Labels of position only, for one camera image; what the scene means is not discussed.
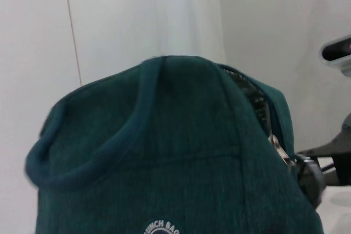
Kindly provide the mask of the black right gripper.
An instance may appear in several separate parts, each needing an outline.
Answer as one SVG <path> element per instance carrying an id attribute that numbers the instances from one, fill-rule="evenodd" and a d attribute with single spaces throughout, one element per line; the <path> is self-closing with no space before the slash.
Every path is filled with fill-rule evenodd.
<path id="1" fill-rule="evenodd" d="M 326 185 L 350 186 L 350 157 L 333 157 L 350 154 L 350 114 L 343 121 L 341 131 L 329 143 L 297 154 L 314 161 L 320 157 L 332 157 L 333 163 L 321 169 Z"/>

